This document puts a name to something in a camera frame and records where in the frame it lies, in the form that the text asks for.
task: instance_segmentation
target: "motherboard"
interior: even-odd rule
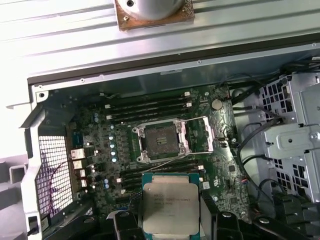
[[[82,182],[98,214],[127,209],[143,173],[198,173],[200,190],[221,211],[247,219],[230,98],[227,86],[207,85],[126,98],[100,93],[79,105],[73,148],[87,153]]]

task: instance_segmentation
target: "ram slot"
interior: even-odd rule
[[[117,100],[117,101],[109,101],[109,105],[113,110],[123,110],[123,109],[130,109],[130,108],[136,108],[139,106],[145,106],[145,105],[149,105],[149,104],[164,104],[166,105],[167,103],[170,103],[172,101],[180,101],[180,100],[184,100],[184,101],[188,101],[190,98],[190,96],[182,96],[182,95],[176,95],[176,96],[169,96],[169,97],[161,97],[161,98],[144,98],[144,99],[139,99],[136,100],[137,97],[133,97],[133,99],[131,101],[130,98],[126,98],[125,100],[127,102],[122,102],[121,100]]]
[[[118,119],[127,119],[131,117],[136,116],[142,116],[142,115],[148,115],[152,113],[162,113],[167,111],[169,108],[170,110],[180,110],[181,108],[184,108],[185,104],[177,104],[177,105],[169,105],[169,106],[162,106],[162,107],[154,107],[154,108],[148,108],[148,109],[142,109],[137,111],[130,111],[130,112],[122,112],[117,114],[111,114],[112,120],[118,120]]]
[[[120,119],[110,119],[110,121],[114,124],[120,124],[120,123],[128,123],[128,122],[136,122],[136,121],[142,121],[142,120],[157,120],[159,118],[166,118],[166,117],[178,117],[182,114],[186,114],[189,111],[188,108],[179,108],[175,110],[168,110],[163,112],[153,112],[148,113],[145,115],[137,115],[132,117],[124,117]]]
[[[198,163],[199,163],[198,159],[183,159],[183,160],[176,160],[176,161],[170,162],[170,163],[166,164],[166,166],[171,167],[171,166],[178,166],[178,165],[198,164]],[[143,171],[148,170],[152,167],[156,167],[156,166],[155,165],[153,165],[153,166],[148,165],[148,166],[139,167],[136,169],[123,170],[120,172],[120,176],[125,177],[125,175],[131,174],[131,173],[135,174],[137,172],[143,172]]]
[[[168,106],[181,106],[181,105],[185,105],[187,103],[187,99],[182,98],[182,99],[175,99],[175,100],[171,100],[168,102],[149,102],[143,105],[133,105],[131,107],[113,107],[110,106],[110,108],[108,109],[108,111],[110,112],[111,115],[121,115],[121,114],[129,114],[132,112],[136,112],[136,111],[146,111],[148,109],[160,109],[160,108],[165,108]]]

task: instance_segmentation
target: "cable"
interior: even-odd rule
[[[271,78],[268,78],[267,80],[263,81],[263,86],[266,86],[276,80],[279,79],[279,74],[274,74]],[[243,100],[245,100],[247,97],[249,97],[251,94],[254,94],[257,92],[262,86],[260,84],[257,84],[255,86],[250,87],[248,90],[244,91],[243,93],[239,94],[238,96],[234,97],[231,102],[232,105],[236,105]]]
[[[52,212],[52,209],[53,209],[53,206],[52,206],[53,201],[52,201],[52,193],[51,193],[52,180],[53,180],[53,178],[54,178],[55,173],[58,171],[58,169],[59,169],[63,164],[68,163],[68,162],[69,162],[69,161],[64,161],[64,162],[60,163],[60,164],[56,167],[56,169],[53,171],[53,173],[51,174],[50,181],[49,181],[49,193],[50,193],[50,195],[49,195],[49,207],[50,207],[50,209],[49,209],[49,214]]]
[[[244,107],[235,106],[232,109],[233,109],[233,111],[246,111],[246,110],[252,110],[253,108],[252,108],[252,106],[244,106]]]
[[[242,136],[242,134],[244,133],[244,131],[245,131],[245,129],[247,128],[247,127],[249,127],[249,126],[253,126],[253,125],[259,125],[259,126],[262,126],[262,123],[261,122],[251,122],[251,123],[248,123],[247,125],[245,125],[244,127],[243,127],[243,129],[241,130],[241,132],[240,132],[240,137]]]
[[[249,161],[251,161],[252,159],[264,159],[264,160],[270,160],[268,157],[266,157],[265,155],[253,155],[248,157],[246,160],[243,161],[243,166],[246,165]]]
[[[253,77],[251,74],[249,73],[245,73],[245,72],[241,72],[241,73],[237,73],[234,75],[230,75],[227,78],[225,78],[224,80],[221,81],[221,83],[219,84],[219,86],[221,87],[225,82],[228,82],[236,77],[241,77],[241,76],[245,76],[245,77],[249,77],[250,79],[252,79],[254,82],[258,83],[259,85],[263,86],[264,83],[261,80],[258,80],[257,78]]]
[[[283,74],[320,73],[320,60],[299,60],[284,64],[280,68]]]
[[[287,194],[287,192],[286,192],[286,190],[284,189],[284,187],[279,183],[279,182],[277,182],[276,180],[273,180],[273,179],[271,179],[271,178],[266,178],[266,179],[264,179],[262,182],[260,182],[260,184],[259,184],[259,189],[261,189],[262,190],[262,188],[264,187],[264,185],[267,183],[267,182],[273,182],[273,183],[275,183],[280,189],[281,189],[281,191],[282,191],[282,193],[284,193],[284,194]],[[260,192],[258,192],[258,196],[257,196],[257,201],[259,200],[259,198],[260,198]]]
[[[260,126],[259,128],[257,128],[256,130],[254,130],[253,132],[251,132],[245,139],[244,141],[239,145],[238,147],[238,151],[236,153],[236,161],[237,164],[239,166],[239,170],[242,172],[242,174],[248,179],[248,181],[254,186],[254,188],[260,192],[262,195],[264,195],[268,200],[270,200],[272,203],[272,199],[264,192],[262,191],[257,184],[252,180],[252,178],[250,177],[250,175],[248,174],[247,170],[244,167],[244,164],[242,163],[241,160],[241,150],[245,147],[245,145],[258,133],[276,125],[279,122],[278,118],[275,118],[267,123],[265,123],[264,125]]]
[[[281,118],[278,114],[273,113],[272,111],[269,111],[268,109],[265,109],[264,107],[261,106],[244,106],[244,107],[233,107],[232,108],[234,111],[246,111],[246,110],[254,110],[254,109],[258,109],[261,110],[263,112],[265,112],[266,114],[270,115],[273,118]]]

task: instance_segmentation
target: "black cable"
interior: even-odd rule
[[[241,132],[240,132],[240,137],[242,136],[242,134],[244,133],[244,131],[245,131],[245,129],[247,128],[247,127],[249,127],[249,126],[253,126],[253,125],[260,125],[260,126],[262,126],[262,124],[261,124],[261,122],[251,122],[251,123],[248,123],[247,125],[245,125],[244,127],[243,127],[243,129],[241,130]]]
[[[281,189],[281,191],[282,191],[282,193],[284,193],[284,194],[286,194],[287,192],[286,192],[286,190],[284,189],[284,187],[279,183],[279,182],[277,182],[276,180],[274,180],[274,179],[271,179],[271,178],[266,178],[266,179],[264,179],[262,182],[260,182],[260,184],[259,184],[259,189],[261,189],[262,190],[262,188],[264,187],[264,185],[267,183],[267,182],[273,182],[273,183],[275,183],[280,189]],[[257,196],[257,201],[259,201],[259,199],[260,199],[260,192],[258,192],[258,196]]]
[[[37,230],[38,230],[37,226],[35,226],[34,228],[31,228],[30,231],[26,233],[26,236],[29,237],[31,234],[34,234],[35,232],[37,232]]]
[[[279,75],[278,74],[275,74],[273,75],[271,78],[268,78],[267,80],[263,81],[263,86],[266,86],[276,80],[279,79]],[[255,86],[252,86],[251,88],[249,88],[248,90],[244,91],[243,93],[239,94],[238,96],[234,97],[231,102],[232,102],[232,105],[236,105],[240,102],[242,102],[243,100],[245,100],[247,97],[249,97],[251,94],[254,94],[255,92],[257,92],[261,87],[260,84],[257,84]]]
[[[272,203],[272,199],[264,192],[262,191],[257,184],[252,180],[252,178],[250,177],[250,175],[248,174],[247,170],[244,167],[244,164],[242,163],[242,159],[241,159],[241,150],[245,147],[245,145],[258,133],[276,125],[279,122],[278,118],[275,118],[267,123],[265,123],[264,125],[260,126],[259,128],[257,128],[256,130],[252,131],[245,139],[244,141],[240,144],[240,146],[238,147],[238,151],[236,153],[236,161],[237,164],[239,166],[239,170],[241,171],[241,173],[247,178],[247,180],[254,186],[254,188],[260,192],[262,195],[264,195],[267,199],[269,199]]]
[[[261,80],[253,77],[251,74],[245,73],[245,72],[240,72],[240,73],[236,73],[236,74],[234,74],[234,75],[228,76],[226,79],[224,79],[224,80],[220,83],[219,86],[221,87],[225,82],[230,81],[230,80],[232,80],[232,79],[234,79],[234,78],[236,78],[236,77],[241,77],[241,76],[249,77],[251,80],[253,80],[255,83],[258,83],[260,86],[263,86],[263,85],[264,85],[264,83],[263,83]]]
[[[246,110],[252,110],[252,106],[244,106],[244,107],[237,107],[237,106],[234,106],[233,108],[233,111],[246,111]]]
[[[283,74],[320,73],[320,60],[299,60],[284,64],[280,68]]]
[[[246,165],[252,159],[263,159],[263,160],[267,160],[267,161],[270,160],[270,158],[266,157],[265,155],[253,155],[253,156],[250,156],[246,160],[243,161],[243,166]]]

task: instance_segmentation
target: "metal bracket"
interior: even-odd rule
[[[320,126],[299,127],[296,123],[273,126],[264,132],[264,139],[268,158],[299,157],[320,148]]]

